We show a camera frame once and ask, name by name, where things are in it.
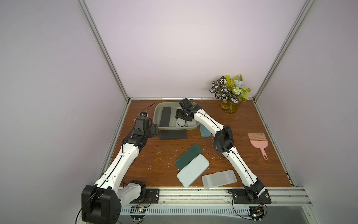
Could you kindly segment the dark grey pencil case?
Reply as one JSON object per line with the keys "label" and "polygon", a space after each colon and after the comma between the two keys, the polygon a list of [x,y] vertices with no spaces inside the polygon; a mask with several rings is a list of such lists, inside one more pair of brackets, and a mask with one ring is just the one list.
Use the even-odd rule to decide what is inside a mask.
{"label": "dark grey pencil case", "polygon": [[159,127],[169,127],[171,117],[171,108],[163,107]]}
{"label": "dark grey pencil case", "polygon": [[187,130],[162,130],[159,139],[166,140],[185,140],[187,139]]}

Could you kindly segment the grey-green plastic storage box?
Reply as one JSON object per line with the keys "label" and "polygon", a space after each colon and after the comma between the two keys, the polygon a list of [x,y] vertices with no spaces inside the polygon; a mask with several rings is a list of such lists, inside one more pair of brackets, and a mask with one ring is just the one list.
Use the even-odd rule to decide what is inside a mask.
{"label": "grey-green plastic storage box", "polygon": [[194,130],[199,126],[200,123],[194,119],[186,121],[176,118],[178,109],[182,109],[179,102],[162,102],[156,106],[153,122],[159,130]]}

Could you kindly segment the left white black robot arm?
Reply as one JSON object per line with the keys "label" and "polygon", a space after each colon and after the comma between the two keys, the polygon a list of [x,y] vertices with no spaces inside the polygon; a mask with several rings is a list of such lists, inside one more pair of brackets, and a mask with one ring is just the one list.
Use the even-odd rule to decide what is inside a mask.
{"label": "left white black robot arm", "polygon": [[115,160],[93,185],[81,193],[81,209],[76,219],[91,224],[115,224],[123,207],[145,198],[146,185],[132,181],[120,188],[130,165],[142,151],[147,140],[158,136],[158,126],[149,117],[139,117],[129,134],[122,140]]}

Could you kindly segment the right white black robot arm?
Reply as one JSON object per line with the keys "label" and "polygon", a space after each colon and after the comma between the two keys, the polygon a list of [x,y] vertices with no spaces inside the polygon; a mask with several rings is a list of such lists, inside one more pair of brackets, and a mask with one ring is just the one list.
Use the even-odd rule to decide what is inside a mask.
{"label": "right white black robot arm", "polygon": [[195,120],[207,128],[214,136],[213,147],[218,154],[229,160],[247,192],[247,199],[257,203],[266,190],[262,181],[250,170],[240,156],[234,143],[234,137],[230,126],[224,126],[211,118],[198,104],[185,98],[179,102],[181,109],[176,112],[176,118],[185,121]]}

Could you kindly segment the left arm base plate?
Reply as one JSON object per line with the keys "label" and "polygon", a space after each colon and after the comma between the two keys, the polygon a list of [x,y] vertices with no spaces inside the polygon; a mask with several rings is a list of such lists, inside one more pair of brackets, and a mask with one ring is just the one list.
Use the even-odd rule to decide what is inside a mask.
{"label": "left arm base plate", "polygon": [[146,193],[143,196],[133,200],[130,204],[158,204],[159,202],[160,189],[149,188],[146,189]]}

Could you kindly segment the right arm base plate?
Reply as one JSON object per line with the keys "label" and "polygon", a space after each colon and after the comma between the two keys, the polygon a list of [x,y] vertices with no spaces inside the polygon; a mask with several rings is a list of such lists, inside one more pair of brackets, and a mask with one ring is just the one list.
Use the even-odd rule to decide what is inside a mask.
{"label": "right arm base plate", "polygon": [[259,197],[255,197],[254,193],[248,192],[246,189],[230,189],[227,191],[232,195],[235,204],[271,204],[269,192],[266,189]]}

